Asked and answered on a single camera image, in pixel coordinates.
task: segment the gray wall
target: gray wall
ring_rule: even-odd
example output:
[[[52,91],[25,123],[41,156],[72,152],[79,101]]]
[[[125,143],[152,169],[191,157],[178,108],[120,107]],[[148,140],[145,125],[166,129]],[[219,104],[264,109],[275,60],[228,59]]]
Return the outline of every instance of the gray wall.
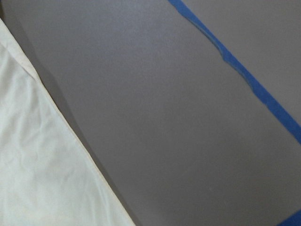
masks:
[[[301,2],[185,0],[301,123]],[[140,226],[272,226],[301,146],[167,0],[2,0],[2,17]]]

